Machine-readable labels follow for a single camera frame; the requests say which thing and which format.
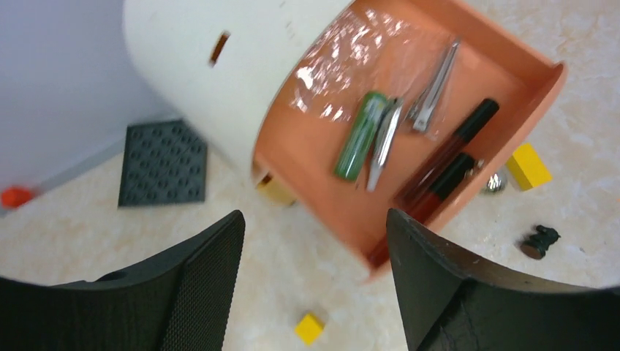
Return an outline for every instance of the gray wall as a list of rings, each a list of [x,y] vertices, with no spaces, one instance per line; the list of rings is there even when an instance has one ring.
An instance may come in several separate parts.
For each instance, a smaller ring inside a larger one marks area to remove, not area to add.
[[[0,1],[0,189],[45,183],[170,110],[132,68],[122,8]]]

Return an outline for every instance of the green cylinder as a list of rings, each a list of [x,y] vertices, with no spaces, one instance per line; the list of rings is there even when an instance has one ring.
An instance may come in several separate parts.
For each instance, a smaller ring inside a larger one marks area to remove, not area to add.
[[[364,96],[333,171],[336,176],[346,181],[358,179],[387,105],[388,98],[384,94],[370,91]]]

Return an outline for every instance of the plastic wrapper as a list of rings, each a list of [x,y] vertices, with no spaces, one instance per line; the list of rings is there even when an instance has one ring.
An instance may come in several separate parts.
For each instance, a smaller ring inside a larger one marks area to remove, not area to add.
[[[377,10],[349,9],[322,34],[293,72],[295,96],[290,104],[320,118],[350,121],[364,94],[374,90],[402,97],[407,112],[430,83],[452,39],[448,33],[418,28]],[[452,74],[457,69],[458,54]],[[441,125],[449,95],[450,77],[429,136]]]

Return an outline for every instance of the black cap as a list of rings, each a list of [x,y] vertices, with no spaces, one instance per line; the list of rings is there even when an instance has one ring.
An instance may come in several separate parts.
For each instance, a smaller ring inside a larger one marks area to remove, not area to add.
[[[445,200],[463,181],[465,174],[471,170],[476,161],[464,152],[456,155],[454,160],[446,167],[437,180],[428,188],[440,199]]]
[[[469,117],[458,126],[454,135],[465,140],[465,143],[472,141],[478,132],[486,125],[486,122],[495,116],[499,110],[499,104],[493,99],[484,99]]]

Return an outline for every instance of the yellow block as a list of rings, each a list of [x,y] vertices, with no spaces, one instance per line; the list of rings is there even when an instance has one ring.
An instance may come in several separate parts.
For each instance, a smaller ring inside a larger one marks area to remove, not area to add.
[[[270,176],[265,177],[256,190],[269,200],[281,205],[292,205],[297,199],[289,190]]]
[[[513,175],[521,190],[530,190],[553,179],[551,173],[532,145],[526,143],[519,146],[506,162],[506,168]]]
[[[295,332],[299,336],[299,339],[305,342],[306,345],[310,346],[315,340],[317,340],[319,335],[321,335],[323,332],[323,327],[325,327],[325,325],[321,322],[321,320],[315,317],[312,313],[308,313],[303,316],[301,322],[297,324],[297,327],[295,327]]]

